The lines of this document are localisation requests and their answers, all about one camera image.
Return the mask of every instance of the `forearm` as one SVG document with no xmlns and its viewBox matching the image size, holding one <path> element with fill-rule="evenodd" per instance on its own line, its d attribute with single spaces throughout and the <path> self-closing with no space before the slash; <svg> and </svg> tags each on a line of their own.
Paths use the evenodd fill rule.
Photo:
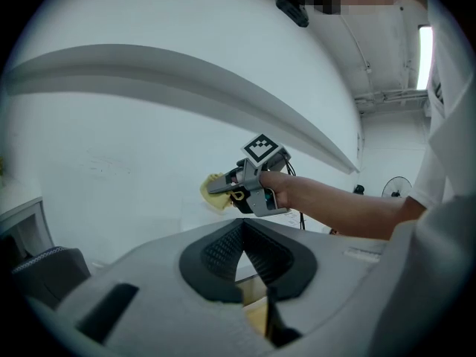
<svg viewBox="0 0 476 357">
<path fill-rule="evenodd" d="M 416 219 L 425 210 L 416 202 L 415 208 L 413 205 L 409 208 L 404 199 L 360 196 L 283 173 L 263 173 L 261 182 L 263 186 L 282 192 L 283 206 L 299 210 L 351 237 L 389 239 L 398 223 Z"/>
</svg>

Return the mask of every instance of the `yellow sponge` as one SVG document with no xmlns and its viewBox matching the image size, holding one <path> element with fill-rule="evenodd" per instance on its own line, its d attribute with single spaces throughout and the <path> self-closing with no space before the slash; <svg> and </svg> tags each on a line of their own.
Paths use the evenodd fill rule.
<svg viewBox="0 0 476 357">
<path fill-rule="evenodd" d="M 230 192 L 226 193 L 217 193 L 217 194 L 210 194 L 207 190 L 208 184 L 211 181 L 215 181 L 220 176 L 223 176 L 223 173 L 214 173 L 207 177 L 207 179 L 200 185 L 200 193 L 206 202 L 212 205 L 214 208 L 218 210 L 224 210 L 228 206 L 231 206 L 231 199 L 230 199 Z"/>
</svg>

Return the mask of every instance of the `ceiling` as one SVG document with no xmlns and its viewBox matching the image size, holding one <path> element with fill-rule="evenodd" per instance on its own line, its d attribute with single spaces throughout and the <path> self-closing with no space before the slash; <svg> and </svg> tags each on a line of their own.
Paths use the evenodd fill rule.
<svg viewBox="0 0 476 357">
<path fill-rule="evenodd" d="M 419 25 L 426 10 L 411 0 L 393 6 L 353 7 L 324 15 L 307 7 L 309 30 L 335 60 L 363 115 L 421 109 L 426 91 L 414 91 L 419 67 Z"/>
</svg>

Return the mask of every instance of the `human hand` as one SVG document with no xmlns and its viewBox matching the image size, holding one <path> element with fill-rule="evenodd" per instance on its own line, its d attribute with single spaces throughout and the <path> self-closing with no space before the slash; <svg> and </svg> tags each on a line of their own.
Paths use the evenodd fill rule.
<svg viewBox="0 0 476 357">
<path fill-rule="evenodd" d="M 261 172 L 260 183 L 274 191 L 278 208 L 290 208 L 289 183 L 293 176 L 281 172 Z"/>
</svg>

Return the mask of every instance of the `ceiling light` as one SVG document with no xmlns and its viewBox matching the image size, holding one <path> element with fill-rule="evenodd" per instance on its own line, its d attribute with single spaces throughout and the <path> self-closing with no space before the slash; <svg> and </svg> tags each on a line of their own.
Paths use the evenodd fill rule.
<svg viewBox="0 0 476 357">
<path fill-rule="evenodd" d="M 426 90 L 430 79 L 431 59 L 433 58 L 433 29 L 429 26 L 419 28 L 419 73 L 417 90 Z"/>
</svg>

